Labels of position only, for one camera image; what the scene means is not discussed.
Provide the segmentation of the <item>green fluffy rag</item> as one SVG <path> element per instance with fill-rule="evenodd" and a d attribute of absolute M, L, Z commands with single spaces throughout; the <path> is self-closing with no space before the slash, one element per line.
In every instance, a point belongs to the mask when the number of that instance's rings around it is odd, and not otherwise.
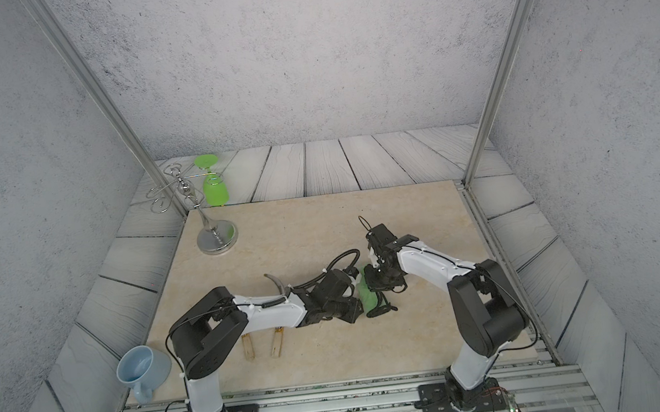
<path fill-rule="evenodd" d="M 361 271 L 359 275 L 359 283 L 356 287 L 357 293 L 359 294 L 359 301 L 362 303 L 363 313 L 365 313 L 368 318 L 380 317 L 383 314 L 387 314 L 388 304 L 386 303 L 384 295 L 370 289 L 370 286 L 368 286 L 368 283 L 366 282 L 364 271 Z"/>

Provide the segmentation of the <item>sickle with wooden handle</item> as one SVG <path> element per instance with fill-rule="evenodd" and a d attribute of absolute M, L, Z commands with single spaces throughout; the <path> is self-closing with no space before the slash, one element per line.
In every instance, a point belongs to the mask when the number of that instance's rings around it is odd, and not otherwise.
<path fill-rule="evenodd" d="M 290 289 L 290 287 L 286 286 L 281 281 L 281 279 L 277 278 L 276 276 L 273 276 L 272 274 L 268 274 L 268 273 L 265 273 L 264 276 L 268 280 L 271 280 L 274 283 L 274 286 L 278 290 L 279 295 L 281 295 L 281 297 L 287 298 L 291 294 L 292 290 Z"/>

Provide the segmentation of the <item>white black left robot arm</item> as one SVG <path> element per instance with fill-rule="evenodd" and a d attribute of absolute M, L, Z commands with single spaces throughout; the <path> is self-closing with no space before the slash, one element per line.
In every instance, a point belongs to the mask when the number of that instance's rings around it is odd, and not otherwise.
<path fill-rule="evenodd" d="M 353 324 L 363 313 L 353 279 L 324 272 L 312 290 L 292 288 L 267 275 L 275 296 L 235 296 L 217 287 L 189 309 L 168 332 L 182 366 L 190 412 L 223 412 L 218 369 L 244 335 L 276 328 L 304 328 L 334 318 Z"/>

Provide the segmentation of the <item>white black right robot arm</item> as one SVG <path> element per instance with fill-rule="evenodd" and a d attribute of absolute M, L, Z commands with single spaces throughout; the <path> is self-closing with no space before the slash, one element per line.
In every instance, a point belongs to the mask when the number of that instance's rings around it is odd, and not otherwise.
<path fill-rule="evenodd" d="M 500 264 L 472 263 L 426 246 L 417 237 L 397 237 L 379 224 L 366 232 L 371 262 L 364 281 L 373 292 L 405 289 L 406 276 L 418 276 L 449 294 L 463 345 L 446 373 L 452 397 L 465 397 L 487 387 L 496 359 L 530 324 L 525 308 L 511 293 Z"/>

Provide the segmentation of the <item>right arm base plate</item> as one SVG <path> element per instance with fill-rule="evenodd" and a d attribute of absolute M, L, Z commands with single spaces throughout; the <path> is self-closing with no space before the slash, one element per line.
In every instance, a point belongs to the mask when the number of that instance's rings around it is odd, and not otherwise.
<path fill-rule="evenodd" d="M 492 412 L 507 406 L 504 391 L 492 377 L 471 390 L 450 380 L 424 384 L 418 387 L 418 398 L 413 406 L 422 412 Z"/>

